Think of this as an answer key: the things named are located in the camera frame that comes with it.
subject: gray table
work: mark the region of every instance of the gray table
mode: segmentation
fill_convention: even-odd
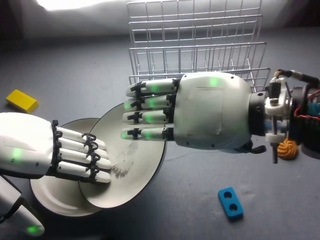
[[[295,69],[320,77],[320,28],[261,33],[267,42],[263,66]],[[60,124],[99,118],[126,99],[132,73],[128,36],[29,42],[0,54],[1,112],[5,97],[20,89],[39,101],[34,112]],[[254,137],[255,144],[266,144]],[[260,155],[193,150],[170,143],[155,181],[131,202],[83,218],[49,212],[33,196],[29,181],[11,178],[44,218],[42,239],[319,239],[320,160],[300,155],[272,164],[271,148]],[[230,223],[219,203],[232,186],[244,219]],[[0,239],[26,239],[0,231]]]

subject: screw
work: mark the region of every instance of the screw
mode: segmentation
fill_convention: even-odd
[[[272,128],[272,133],[274,135],[277,135],[278,133],[278,129],[277,129],[277,116],[272,116],[271,117],[271,128]],[[278,146],[279,144],[278,143],[275,143],[275,142],[272,142],[270,143],[271,147],[272,147],[272,162],[274,164],[277,164],[278,163],[278,153],[277,153],[277,150],[278,150]]]
[[[279,99],[278,98],[270,98],[270,105],[271,106],[277,106],[279,103]]]

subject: hole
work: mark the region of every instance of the hole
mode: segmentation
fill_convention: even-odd
[[[229,209],[231,212],[236,212],[238,210],[237,205],[235,205],[234,203],[229,205]]]
[[[225,199],[230,199],[230,198],[232,198],[232,194],[231,194],[231,192],[229,192],[229,191],[226,191],[226,192],[223,194],[223,196],[224,196]]]

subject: wire basket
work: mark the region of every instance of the wire basket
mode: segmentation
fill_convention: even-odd
[[[264,88],[261,0],[163,0],[127,5],[130,84],[185,73],[228,72]]]

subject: green light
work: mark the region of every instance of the green light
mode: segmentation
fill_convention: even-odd
[[[152,137],[151,137],[151,133],[149,133],[149,132],[147,132],[147,133],[145,133],[144,134],[144,137],[145,137],[145,139],[147,139],[147,140],[150,140]]]
[[[151,87],[151,92],[152,93],[156,93],[158,91],[158,87],[157,86],[152,86]]]
[[[150,108],[155,108],[156,107],[156,101],[154,99],[149,99],[149,106],[150,106]]]
[[[146,116],[145,121],[146,121],[147,123],[152,123],[152,117],[151,117],[150,115],[149,115],[149,116]]]
[[[39,230],[39,226],[29,226],[27,227],[26,232],[28,234],[37,234],[40,232]]]
[[[210,79],[210,86],[211,87],[218,87],[219,85],[219,79],[218,78],[211,78]]]
[[[124,104],[124,109],[125,109],[125,110],[130,110],[130,109],[131,109],[130,104],[129,104],[129,103],[125,103],[125,104]]]
[[[21,148],[15,148],[15,149],[13,150],[12,157],[13,157],[14,159],[19,159],[20,156],[21,156],[21,153],[22,153]]]

